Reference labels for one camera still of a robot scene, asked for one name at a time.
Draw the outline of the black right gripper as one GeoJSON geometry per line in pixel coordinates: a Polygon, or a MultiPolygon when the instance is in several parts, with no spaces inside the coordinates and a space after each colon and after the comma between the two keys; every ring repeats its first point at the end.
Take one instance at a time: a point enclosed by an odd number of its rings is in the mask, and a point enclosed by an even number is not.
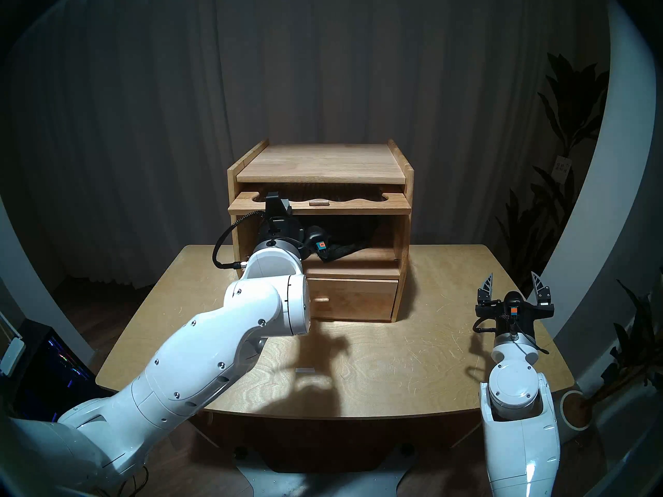
{"type": "Polygon", "coordinates": [[[490,273],[477,289],[475,332],[478,334],[494,333],[496,337],[506,333],[524,334],[530,340],[534,340],[534,321],[552,317],[555,308],[552,304],[550,287],[544,285],[540,276],[534,271],[531,272],[531,278],[536,305],[528,302],[494,302],[492,299],[493,273],[490,273]],[[479,325],[486,320],[494,320],[495,327],[480,327],[479,325]]]}

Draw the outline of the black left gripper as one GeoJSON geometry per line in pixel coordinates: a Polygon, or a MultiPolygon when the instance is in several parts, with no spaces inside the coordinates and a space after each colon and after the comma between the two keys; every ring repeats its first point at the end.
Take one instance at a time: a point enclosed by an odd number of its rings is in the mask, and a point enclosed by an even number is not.
{"type": "Polygon", "coordinates": [[[305,228],[298,219],[291,217],[290,201],[281,198],[278,192],[269,192],[264,202],[264,217],[258,228],[257,248],[271,240],[283,240],[297,249],[305,249],[305,228]]]}

